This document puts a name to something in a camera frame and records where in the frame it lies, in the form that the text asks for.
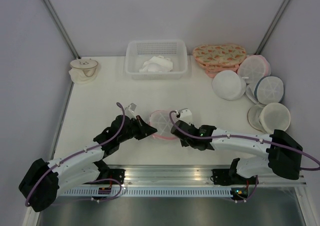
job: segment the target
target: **cable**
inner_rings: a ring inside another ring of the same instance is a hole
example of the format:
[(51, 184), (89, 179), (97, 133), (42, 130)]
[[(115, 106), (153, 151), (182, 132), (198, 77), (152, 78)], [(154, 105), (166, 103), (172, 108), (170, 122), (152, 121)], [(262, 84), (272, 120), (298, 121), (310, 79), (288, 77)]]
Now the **cable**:
[(243, 198), (243, 200), (237, 200), (236, 203), (246, 203), (256, 192), (257, 186), (258, 186), (258, 175), (255, 176), (255, 185), (254, 185), (254, 189), (253, 189), (252, 193), (249, 195), (249, 188), (248, 188), (248, 197), (243, 198), (240, 195), (238, 195), (240, 198)]
[[(205, 136), (205, 137), (199, 137), (199, 136), (195, 136), (195, 135), (191, 135), (185, 131), (183, 131), (182, 129), (180, 129), (176, 123), (174, 122), (173, 118), (172, 118), (172, 113), (176, 113), (174, 110), (171, 111), (169, 113), (169, 117), (170, 117), (170, 120), (171, 120), (171, 123), (173, 124), (173, 126), (179, 130), (181, 133), (183, 133), (184, 135), (187, 135), (191, 138), (194, 138), (194, 139), (198, 139), (198, 140), (210, 140), (210, 139), (219, 139), (219, 138), (239, 138), (239, 139), (247, 139), (247, 140), (253, 140), (253, 141), (260, 141), (260, 139), (258, 138), (254, 138), (254, 137), (250, 137), (250, 136), (243, 136), (243, 135), (216, 135), (216, 136)], [(278, 143), (275, 143), (275, 142), (272, 142), (272, 141), (268, 141), (268, 140), (262, 140), (263, 143), (267, 143), (267, 144), (270, 144), (270, 145), (274, 145), (274, 146), (278, 146), (280, 148), (284, 148), (286, 150), (291, 150), (291, 151), (294, 151), (298, 154), (301, 154), (303, 156), (306, 156), (307, 158), (311, 159), (312, 161), (316, 162), (319, 167), (317, 168), (300, 168), (300, 170), (307, 170), (307, 171), (318, 171), (320, 170), (320, 161), (317, 160), (315, 157), (301, 151), (301, 150), (297, 150), (297, 149), (294, 149), (294, 148), (291, 148), (287, 145), (282, 145), (282, 144), (278, 144)]]
[(60, 203), (60, 204), (51, 204), (52, 206), (60, 206), (60, 205), (65, 205), (65, 204), (70, 204), (70, 203), (74, 203), (74, 202), (79, 202), (79, 201), (96, 201), (97, 203), (100, 203), (100, 202), (106, 202), (106, 201), (110, 201), (110, 200), (113, 200), (115, 199), (116, 197), (118, 197), (118, 195), (121, 193), (122, 191), (122, 186), (121, 186), (121, 183), (118, 181), (118, 180), (115, 180), (115, 179), (102, 179), (102, 180), (95, 180), (95, 181), (91, 181), (91, 182), (88, 182), (89, 184), (92, 184), (92, 183), (97, 183), (97, 182), (102, 182), (102, 181), (113, 181), (115, 183), (117, 183), (120, 187), (120, 189), (118, 190), (118, 192), (116, 193), (116, 195), (112, 196), (111, 198), (102, 198), (102, 199), (99, 199), (99, 200), (95, 200), (93, 198), (86, 198), (86, 199), (77, 199), (77, 200), (72, 200), (70, 202), (67, 202), (67, 203)]
[[(115, 133), (115, 135), (113, 135), (110, 139), (104, 141), (104, 142), (101, 143), (101, 144), (97, 144), (97, 145), (95, 145), (95, 146), (91, 146), (91, 147), (87, 148), (87, 151), (94, 150), (94, 149), (96, 149), (96, 148), (98, 148), (98, 147), (100, 147), (100, 146), (102, 146), (102, 145), (104, 145), (104, 144), (106, 144), (106, 143), (109, 143), (109, 142), (112, 141), (115, 137), (117, 137), (117, 135), (118, 135), (118, 134), (120, 133), (120, 131), (122, 130), (122, 128), (123, 128), (123, 126), (124, 126), (124, 124), (125, 124), (126, 113), (125, 113), (124, 107), (123, 107), (119, 102), (117, 102), (116, 105), (117, 105), (117, 107), (119, 107), (119, 108), (121, 109), (121, 111), (122, 111), (122, 116), (123, 116), (123, 117), (122, 117), (122, 122), (121, 122), (120, 128), (119, 128), (118, 131)], [(71, 159), (71, 158), (73, 158), (73, 157), (75, 157), (75, 156), (78, 156), (78, 155), (80, 155), (80, 154), (82, 154), (82, 153), (85, 153), (85, 150), (78, 151), (78, 152), (76, 152), (76, 153), (74, 153), (74, 154), (66, 157), (65, 159), (61, 160), (61, 161), (59, 162), (59, 164), (63, 164), (65, 161), (67, 161), (67, 160), (69, 160), (69, 159)], [(30, 205), (29, 205), (30, 198), (31, 198), (32, 194), (34, 193), (34, 191), (36, 190), (36, 188), (38, 187), (38, 185), (40, 184), (40, 182), (45, 178), (45, 176), (47, 176), (47, 175), (48, 175), (53, 169), (55, 169), (56, 167), (58, 167), (57, 164), (55, 164), (55, 165), (53, 165), (51, 168), (49, 168), (49, 169), (39, 178), (39, 180), (35, 183), (35, 185), (34, 185), (33, 188), (30, 190), (30, 193), (28, 194), (28, 196), (27, 196), (27, 198), (26, 198), (26, 200), (25, 200), (25, 204), (24, 204), (24, 205), (25, 205), (26, 207), (29, 207), (29, 206), (30, 206)]]

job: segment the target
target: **white fabric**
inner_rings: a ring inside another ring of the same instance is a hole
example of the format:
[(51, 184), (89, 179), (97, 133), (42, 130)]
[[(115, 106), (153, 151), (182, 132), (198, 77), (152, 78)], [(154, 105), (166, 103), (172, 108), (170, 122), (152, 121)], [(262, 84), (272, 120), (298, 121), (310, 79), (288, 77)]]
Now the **white fabric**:
[(226, 100), (237, 100), (246, 91), (246, 82), (232, 70), (219, 72), (212, 81), (213, 91)]
[(69, 71), (69, 74), (70, 74), (70, 77), (71, 77), (71, 80), (76, 83), (76, 84), (87, 84), (87, 83), (90, 83), (92, 82), (98, 75), (98, 72), (100, 70), (100, 67), (98, 66), (96, 69), (95, 69), (95, 72), (93, 73), (92, 76), (88, 77), (84, 74), (84, 71), (83, 70), (80, 70), (80, 69), (74, 69), (72, 68), (70, 71)]
[(164, 58), (162, 55), (153, 56), (150, 60), (143, 63), (139, 72), (169, 72), (174, 65), (170, 58)]

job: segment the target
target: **floral fabric pad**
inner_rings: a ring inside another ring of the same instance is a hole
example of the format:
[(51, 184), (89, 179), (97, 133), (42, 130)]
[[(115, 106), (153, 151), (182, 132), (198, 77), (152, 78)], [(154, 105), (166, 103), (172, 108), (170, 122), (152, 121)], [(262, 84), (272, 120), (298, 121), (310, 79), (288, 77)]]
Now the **floral fabric pad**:
[(235, 66), (247, 57), (246, 50), (236, 44), (201, 45), (193, 50), (196, 61), (204, 66)]

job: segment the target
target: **round mesh laundry bag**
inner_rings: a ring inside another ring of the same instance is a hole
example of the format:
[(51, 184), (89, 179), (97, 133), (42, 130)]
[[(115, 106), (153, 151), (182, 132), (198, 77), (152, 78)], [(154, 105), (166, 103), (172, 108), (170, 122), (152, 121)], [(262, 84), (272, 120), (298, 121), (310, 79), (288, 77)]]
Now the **round mesh laundry bag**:
[(256, 84), (249, 85), (255, 99), (261, 104), (279, 103), (285, 95), (282, 80), (275, 76), (266, 76)]
[(258, 100), (255, 98), (251, 88), (250, 88), (250, 85), (247, 85), (246, 86), (246, 89), (245, 89), (245, 94), (247, 95), (247, 97), (254, 103), (254, 104), (258, 104)]
[(157, 110), (151, 113), (149, 125), (158, 130), (158, 132), (152, 135), (155, 139), (174, 140), (177, 138), (175, 135), (171, 134), (173, 124), (169, 118), (169, 113), (170, 111), (166, 110)]
[(264, 128), (262, 127), (262, 124), (259, 121), (259, 116), (264, 109), (264, 105), (254, 105), (253, 107), (250, 108), (248, 112), (248, 121), (249, 124), (255, 128), (256, 130), (260, 130), (262, 132), (265, 132)]
[(242, 62), (237, 72), (239, 76), (247, 77), (244, 79), (245, 82), (251, 84), (271, 75), (271, 68), (262, 55), (251, 55)]
[(237, 100), (246, 91), (246, 82), (234, 71), (219, 72), (212, 81), (214, 93), (225, 100)]
[(273, 134), (274, 130), (286, 131), (290, 121), (289, 110), (280, 103), (265, 106), (259, 115), (259, 122), (268, 134)]

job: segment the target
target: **vented metal strip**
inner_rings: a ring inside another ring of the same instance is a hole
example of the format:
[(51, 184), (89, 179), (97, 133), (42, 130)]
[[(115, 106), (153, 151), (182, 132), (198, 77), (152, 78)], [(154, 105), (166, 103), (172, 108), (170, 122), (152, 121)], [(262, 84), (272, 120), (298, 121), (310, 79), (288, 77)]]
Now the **vented metal strip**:
[[(76, 187), (66, 191), (62, 196), (87, 196), (87, 197), (105, 197), (117, 194), (119, 187), (113, 186), (110, 194), (99, 194), (98, 187)], [(120, 194), (123, 197), (231, 197), (231, 188), (196, 188), (196, 187), (130, 187), (122, 189)]]

